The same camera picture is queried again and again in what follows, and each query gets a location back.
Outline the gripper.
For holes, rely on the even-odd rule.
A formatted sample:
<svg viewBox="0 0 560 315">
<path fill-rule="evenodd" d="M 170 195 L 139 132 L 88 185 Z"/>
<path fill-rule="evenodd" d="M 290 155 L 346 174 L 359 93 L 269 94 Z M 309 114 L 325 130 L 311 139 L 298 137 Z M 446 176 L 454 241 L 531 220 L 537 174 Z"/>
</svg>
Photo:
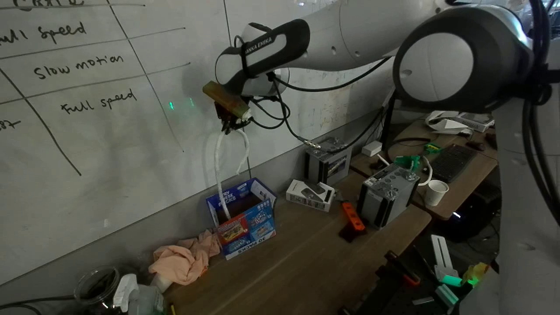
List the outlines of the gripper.
<svg viewBox="0 0 560 315">
<path fill-rule="evenodd" d="M 214 102 L 214 106 L 217 112 L 217 117 L 222 123 L 221 131 L 223 134 L 229 134 L 231 132 L 231 127 L 233 127 L 234 130 L 240 130 L 249 124 L 248 120 L 240 121 L 237 116 L 228 111 L 218 102 Z"/>
</svg>

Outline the blue cardboard box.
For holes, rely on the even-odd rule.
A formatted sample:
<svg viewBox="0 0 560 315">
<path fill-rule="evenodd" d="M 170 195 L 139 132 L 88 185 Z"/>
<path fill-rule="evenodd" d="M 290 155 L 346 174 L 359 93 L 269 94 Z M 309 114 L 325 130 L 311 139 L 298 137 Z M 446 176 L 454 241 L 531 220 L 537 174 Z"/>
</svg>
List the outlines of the blue cardboard box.
<svg viewBox="0 0 560 315">
<path fill-rule="evenodd" d="M 274 206 L 277 196 L 258 178 L 223 191 L 227 211 L 220 195 L 206 198 L 221 251 L 226 260 L 274 237 Z"/>
</svg>

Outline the grey power supply box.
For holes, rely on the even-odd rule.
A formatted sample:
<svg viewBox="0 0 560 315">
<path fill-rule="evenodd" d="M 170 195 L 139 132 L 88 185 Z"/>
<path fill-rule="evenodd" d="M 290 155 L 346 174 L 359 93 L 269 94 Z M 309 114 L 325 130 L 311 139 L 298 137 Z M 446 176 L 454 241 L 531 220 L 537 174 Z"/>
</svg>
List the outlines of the grey power supply box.
<svg viewBox="0 0 560 315">
<path fill-rule="evenodd" d="M 312 183 L 333 186 L 348 175 L 352 146 L 340 138 L 329 137 L 319 142 L 321 149 L 307 149 L 304 154 L 304 178 Z"/>
<path fill-rule="evenodd" d="M 363 182 L 357 213 L 372 229 L 381 230 L 411 204 L 420 177 L 390 164 Z"/>
</svg>

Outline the white flat product box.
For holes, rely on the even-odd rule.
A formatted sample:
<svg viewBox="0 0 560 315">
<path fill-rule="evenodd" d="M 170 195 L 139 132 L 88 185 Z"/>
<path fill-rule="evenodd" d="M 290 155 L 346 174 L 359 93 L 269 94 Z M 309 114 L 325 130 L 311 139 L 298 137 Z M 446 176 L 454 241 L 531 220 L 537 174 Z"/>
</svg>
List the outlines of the white flat product box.
<svg viewBox="0 0 560 315">
<path fill-rule="evenodd" d="M 325 183 L 314 184 L 294 179 L 286 191 L 286 200 L 328 213 L 335 195 L 336 190 Z"/>
</svg>

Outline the white long box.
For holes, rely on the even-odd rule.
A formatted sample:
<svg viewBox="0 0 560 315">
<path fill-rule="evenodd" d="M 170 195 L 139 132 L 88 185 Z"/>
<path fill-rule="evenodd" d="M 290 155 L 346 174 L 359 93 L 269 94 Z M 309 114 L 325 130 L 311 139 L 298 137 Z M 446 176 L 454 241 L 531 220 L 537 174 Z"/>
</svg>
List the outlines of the white long box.
<svg viewBox="0 0 560 315">
<path fill-rule="evenodd" d="M 486 132 L 488 128 L 495 124 L 491 114 L 460 113 L 455 117 L 455 120 L 479 133 Z"/>
</svg>

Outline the whiteboard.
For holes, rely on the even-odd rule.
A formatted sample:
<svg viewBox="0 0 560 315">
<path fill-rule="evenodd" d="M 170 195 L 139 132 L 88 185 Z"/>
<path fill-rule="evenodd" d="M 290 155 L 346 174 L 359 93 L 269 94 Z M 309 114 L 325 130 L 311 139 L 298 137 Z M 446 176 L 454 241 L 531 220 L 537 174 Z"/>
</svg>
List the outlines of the whiteboard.
<svg viewBox="0 0 560 315">
<path fill-rule="evenodd" d="M 396 0 L 0 0 L 0 287 L 214 188 L 202 92 L 245 26 Z"/>
</svg>

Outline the peach cloth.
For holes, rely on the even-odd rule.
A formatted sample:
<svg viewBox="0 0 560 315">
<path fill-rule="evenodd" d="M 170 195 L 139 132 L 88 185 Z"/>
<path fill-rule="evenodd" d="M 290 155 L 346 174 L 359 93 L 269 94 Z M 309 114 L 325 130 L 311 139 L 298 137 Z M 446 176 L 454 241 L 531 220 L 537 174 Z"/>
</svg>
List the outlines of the peach cloth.
<svg viewBox="0 0 560 315">
<path fill-rule="evenodd" d="M 206 230 L 196 238 L 156 249 L 148 272 L 179 285 L 190 285 L 208 271 L 210 258 L 220 251 L 218 234 Z"/>
</svg>

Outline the orange block on dark base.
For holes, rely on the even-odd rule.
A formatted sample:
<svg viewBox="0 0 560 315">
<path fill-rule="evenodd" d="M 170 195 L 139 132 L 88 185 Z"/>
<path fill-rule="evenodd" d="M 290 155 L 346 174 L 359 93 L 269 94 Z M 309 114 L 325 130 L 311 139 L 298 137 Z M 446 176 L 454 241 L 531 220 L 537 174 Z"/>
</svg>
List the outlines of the orange block on dark base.
<svg viewBox="0 0 560 315">
<path fill-rule="evenodd" d="M 344 241 L 352 243 L 357 237 L 366 235 L 367 228 L 350 201 L 342 200 L 340 204 L 347 222 L 340 230 L 339 236 L 344 239 Z"/>
</svg>

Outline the white spray bottle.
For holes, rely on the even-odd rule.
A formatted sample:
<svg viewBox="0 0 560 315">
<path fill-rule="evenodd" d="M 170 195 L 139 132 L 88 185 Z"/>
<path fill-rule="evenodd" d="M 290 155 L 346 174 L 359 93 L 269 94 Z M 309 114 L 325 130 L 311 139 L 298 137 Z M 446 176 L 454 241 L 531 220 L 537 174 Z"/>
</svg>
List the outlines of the white spray bottle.
<svg viewBox="0 0 560 315">
<path fill-rule="evenodd" d="M 121 277 L 112 305 L 125 315 L 168 315 L 162 292 L 157 287 L 138 284 L 132 273 Z"/>
</svg>

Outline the glass jar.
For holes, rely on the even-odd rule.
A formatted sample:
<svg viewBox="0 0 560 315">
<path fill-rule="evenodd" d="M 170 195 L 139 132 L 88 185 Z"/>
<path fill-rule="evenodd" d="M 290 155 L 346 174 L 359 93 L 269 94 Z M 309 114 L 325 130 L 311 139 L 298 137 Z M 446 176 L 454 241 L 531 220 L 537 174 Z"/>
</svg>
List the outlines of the glass jar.
<svg viewBox="0 0 560 315">
<path fill-rule="evenodd" d="M 81 315 L 122 315 L 113 305 L 113 297 L 120 282 L 120 273 L 114 266 L 102 266 L 84 274 L 73 295 Z"/>
</svg>

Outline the white paper cup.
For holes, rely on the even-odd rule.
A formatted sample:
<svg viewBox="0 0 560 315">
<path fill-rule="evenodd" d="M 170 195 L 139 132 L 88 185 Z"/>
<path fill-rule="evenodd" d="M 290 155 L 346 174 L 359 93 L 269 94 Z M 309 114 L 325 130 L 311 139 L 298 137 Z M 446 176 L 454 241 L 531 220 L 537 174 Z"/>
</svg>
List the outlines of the white paper cup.
<svg viewBox="0 0 560 315">
<path fill-rule="evenodd" d="M 447 183 L 438 180 L 431 180 L 427 184 L 424 202 L 430 207 L 438 206 L 448 191 L 449 186 Z"/>
</svg>

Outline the white folded paper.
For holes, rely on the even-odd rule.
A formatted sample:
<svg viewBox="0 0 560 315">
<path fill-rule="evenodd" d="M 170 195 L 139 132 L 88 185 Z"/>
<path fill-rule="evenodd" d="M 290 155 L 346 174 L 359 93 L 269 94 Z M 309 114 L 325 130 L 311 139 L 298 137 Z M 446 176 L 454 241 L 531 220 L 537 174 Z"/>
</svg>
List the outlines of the white folded paper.
<svg viewBox="0 0 560 315">
<path fill-rule="evenodd" d="M 424 120 L 433 133 L 472 135 L 473 131 L 463 123 L 456 120 L 460 112 L 435 110 Z"/>
</svg>

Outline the black clamp with orange tip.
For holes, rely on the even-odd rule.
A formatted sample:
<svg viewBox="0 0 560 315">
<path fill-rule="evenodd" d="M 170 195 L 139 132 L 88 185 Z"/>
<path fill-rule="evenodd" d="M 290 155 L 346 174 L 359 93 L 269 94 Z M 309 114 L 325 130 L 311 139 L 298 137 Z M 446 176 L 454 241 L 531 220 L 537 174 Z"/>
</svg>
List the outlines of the black clamp with orange tip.
<svg viewBox="0 0 560 315">
<path fill-rule="evenodd" d="M 420 285 L 421 278 L 400 259 L 400 256 L 392 250 L 389 250 L 385 253 L 384 257 L 406 284 L 413 287 L 418 287 Z"/>
</svg>

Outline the black keyboard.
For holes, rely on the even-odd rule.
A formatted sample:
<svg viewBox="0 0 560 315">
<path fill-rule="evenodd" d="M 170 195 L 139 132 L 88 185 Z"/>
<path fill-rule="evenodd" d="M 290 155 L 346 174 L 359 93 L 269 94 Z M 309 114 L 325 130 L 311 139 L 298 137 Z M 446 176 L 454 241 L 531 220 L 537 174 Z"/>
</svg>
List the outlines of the black keyboard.
<svg viewBox="0 0 560 315">
<path fill-rule="evenodd" d="M 465 146 L 451 145 L 443 149 L 433 161 L 432 178 L 451 183 L 456 180 L 476 157 L 477 152 Z"/>
</svg>

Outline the wooden desk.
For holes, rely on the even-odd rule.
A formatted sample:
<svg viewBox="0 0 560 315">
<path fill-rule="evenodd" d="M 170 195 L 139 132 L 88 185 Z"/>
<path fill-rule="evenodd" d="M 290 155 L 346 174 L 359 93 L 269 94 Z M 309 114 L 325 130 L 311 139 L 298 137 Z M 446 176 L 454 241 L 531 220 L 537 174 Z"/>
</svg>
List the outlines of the wooden desk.
<svg viewBox="0 0 560 315">
<path fill-rule="evenodd" d="M 479 152 L 474 159 L 467 165 L 466 169 L 451 184 L 448 184 L 450 190 L 444 195 L 441 202 L 436 207 L 426 206 L 424 204 L 424 194 L 426 187 L 419 187 L 414 194 L 412 204 L 418 208 L 427 211 L 433 217 L 441 220 L 448 220 L 452 217 L 453 212 L 469 197 L 469 195 L 480 185 L 484 179 L 498 165 L 497 150 L 492 148 L 486 142 L 486 134 L 495 134 L 495 129 L 490 128 L 486 133 L 475 133 L 472 137 L 473 141 L 486 144 L 486 149 Z M 396 139 L 408 137 L 432 138 L 436 145 L 448 147 L 449 145 L 466 146 L 468 138 L 454 136 L 450 134 L 433 134 L 423 121 L 416 120 L 405 128 Z M 404 142 L 392 146 L 388 154 L 394 159 L 396 156 L 416 155 L 421 152 L 423 142 Z M 363 154 L 354 156 L 351 159 L 350 168 L 355 172 L 369 178 L 374 171 L 370 166 L 377 163 L 377 157 L 370 157 Z"/>
</svg>

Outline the white clamp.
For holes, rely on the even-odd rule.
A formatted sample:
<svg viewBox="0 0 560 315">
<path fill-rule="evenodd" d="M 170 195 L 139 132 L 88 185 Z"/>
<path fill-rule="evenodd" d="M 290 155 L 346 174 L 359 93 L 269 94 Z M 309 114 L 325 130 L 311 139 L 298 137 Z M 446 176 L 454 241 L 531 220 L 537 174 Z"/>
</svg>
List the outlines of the white clamp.
<svg viewBox="0 0 560 315">
<path fill-rule="evenodd" d="M 436 262 L 434 265 L 436 278 L 440 283 L 459 287 L 462 283 L 462 278 L 459 277 L 458 271 L 452 265 L 446 239 L 435 234 L 432 234 L 430 238 Z"/>
</svg>

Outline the black computer tower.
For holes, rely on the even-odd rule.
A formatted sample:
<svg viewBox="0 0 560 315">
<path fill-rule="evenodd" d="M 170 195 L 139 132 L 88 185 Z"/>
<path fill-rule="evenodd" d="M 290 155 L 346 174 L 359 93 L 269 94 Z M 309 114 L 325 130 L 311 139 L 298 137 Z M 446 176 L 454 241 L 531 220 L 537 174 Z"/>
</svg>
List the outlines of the black computer tower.
<svg viewBox="0 0 560 315">
<path fill-rule="evenodd" d="M 501 209 L 502 192 L 491 182 L 482 182 L 437 229 L 448 241 L 464 242 L 478 235 Z"/>
</svg>

